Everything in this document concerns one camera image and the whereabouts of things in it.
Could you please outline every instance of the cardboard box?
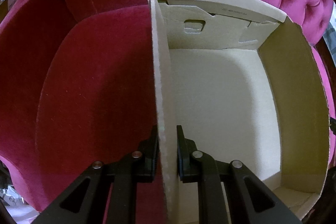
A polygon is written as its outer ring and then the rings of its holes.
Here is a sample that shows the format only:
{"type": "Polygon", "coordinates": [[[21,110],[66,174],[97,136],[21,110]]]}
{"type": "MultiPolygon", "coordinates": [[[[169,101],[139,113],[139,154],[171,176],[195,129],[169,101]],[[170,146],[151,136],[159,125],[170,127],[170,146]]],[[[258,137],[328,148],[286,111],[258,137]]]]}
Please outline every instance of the cardboard box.
{"type": "Polygon", "coordinates": [[[215,160],[241,160],[299,218],[329,155],[321,78],[301,27],[261,0],[150,0],[169,223],[197,223],[197,184],[177,176],[176,125],[215,160]]]}

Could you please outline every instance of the metal pin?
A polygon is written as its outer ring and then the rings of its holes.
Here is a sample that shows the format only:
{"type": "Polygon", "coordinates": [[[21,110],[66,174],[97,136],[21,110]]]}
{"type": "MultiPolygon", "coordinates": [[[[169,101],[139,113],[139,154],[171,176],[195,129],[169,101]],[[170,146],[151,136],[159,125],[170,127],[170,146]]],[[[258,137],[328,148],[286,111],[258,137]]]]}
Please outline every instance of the metal pin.
{"type": "Polygon", "coordinates": [[[232,166],[235,167],[235,168],[240,168],[240,167],[243,166],[243,163],[240,160],[234,160],[232,162],[232,166]]]}
{"type": "Polygon", "coordinates": [[[203,153],[201,151],[196,150],[193,152],[194,158],[201,158],[202,156],[203,156],[203,153]]]}
{"type": "Polygon", "coordinates": [[[132,153],[132,157],[135,158],[135,159],[140,158],[140,157],[142,157],[142,152],[141,151],[134,151],[132,153]]]}
{"type": "Polygon", "coordinates": [[[99,168],[101,168],[103,165],[104,165],[104,163],[103,163],[102,161],[100,161],[100,160],[96,160],[96,161],[93,162],[93,164],[92,164],[92,168],[93,168],[93,169],[99,169],[99,168]]]}

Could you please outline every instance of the velvet upholstery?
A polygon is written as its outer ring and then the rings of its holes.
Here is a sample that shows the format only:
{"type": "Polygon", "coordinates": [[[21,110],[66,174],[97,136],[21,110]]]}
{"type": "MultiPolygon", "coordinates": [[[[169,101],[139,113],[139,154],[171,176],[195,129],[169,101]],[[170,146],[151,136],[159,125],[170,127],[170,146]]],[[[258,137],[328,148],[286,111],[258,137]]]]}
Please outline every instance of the velvet upholstery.
{"type": "MultiPolygon", "coordinates": [[[[311,45],[332,11],[332,0],[263,1],[302,25],[311,45]]],[[[147,0],[17,0],[1,22],[0,159],[37,210],[92,161],[118,160],[149,135],[156,116],[150,32],[147,0]]],[[[137,223],[164,223],[160,176],[138,193],[139,212],[154,208],[155,216],[139,214],[137,223]]]]}

